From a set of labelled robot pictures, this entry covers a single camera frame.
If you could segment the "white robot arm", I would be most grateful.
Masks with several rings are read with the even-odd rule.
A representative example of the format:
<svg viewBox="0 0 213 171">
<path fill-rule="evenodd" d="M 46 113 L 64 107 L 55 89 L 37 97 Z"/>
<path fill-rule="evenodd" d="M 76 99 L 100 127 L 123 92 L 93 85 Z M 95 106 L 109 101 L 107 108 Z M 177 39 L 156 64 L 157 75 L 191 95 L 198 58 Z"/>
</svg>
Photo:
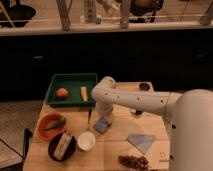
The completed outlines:
<svg viewBox="0 0 213 171">
<path fill-rule="evenodd" d="M 110 115 L 116 104 L 170 117 L 169 171 L 213 171 L 213 91 L 125 91 L 106 76 L 91 95 L 101 115 Z"/>
</svg>

